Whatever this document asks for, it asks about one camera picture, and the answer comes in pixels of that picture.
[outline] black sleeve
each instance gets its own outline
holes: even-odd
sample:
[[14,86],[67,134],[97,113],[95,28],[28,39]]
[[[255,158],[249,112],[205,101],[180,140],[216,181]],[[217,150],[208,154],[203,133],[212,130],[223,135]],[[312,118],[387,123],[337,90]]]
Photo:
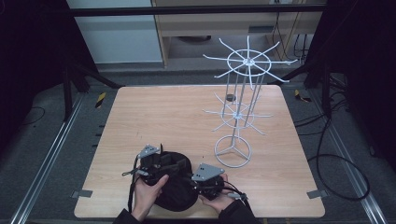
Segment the black sleeve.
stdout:
[[134,218],[128,211],[123,209],[114,220],[113,224],[140,224],[140,222],[136,220],[136,218]]
[[235,200],[219,214],[221,224],[260,224],[253,213],[240,201]]

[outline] wooden tabletop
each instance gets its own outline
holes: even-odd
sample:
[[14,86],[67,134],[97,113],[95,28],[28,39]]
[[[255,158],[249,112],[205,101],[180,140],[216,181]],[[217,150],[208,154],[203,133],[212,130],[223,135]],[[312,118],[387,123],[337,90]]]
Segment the wooden tabletop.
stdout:
[[[215,157],[218,140],[233,134],[219,115],[225,86],[155,86],[121,88],[114,101],[106,127],[96,149],[83,189],[90,198],[79,197],[77,217],[116,217],[127,207],[135,156],[147,144],[186,155],[195,171],[200,163],[223,168],[229,182],[248,196],[256,217],[322,217],[320,198],[309,199],[308,191],[317,186],[306,161],[282,91],[278,86],[262,86],[255,106],[254,128],[240,136],[252,149],[251,160],[241,168],[229,168]],[[227,162],[240,162],[233,153],[223,155]],[[170,212],[154,205],[149,217],[217,217],[201,201],[184,212]]]

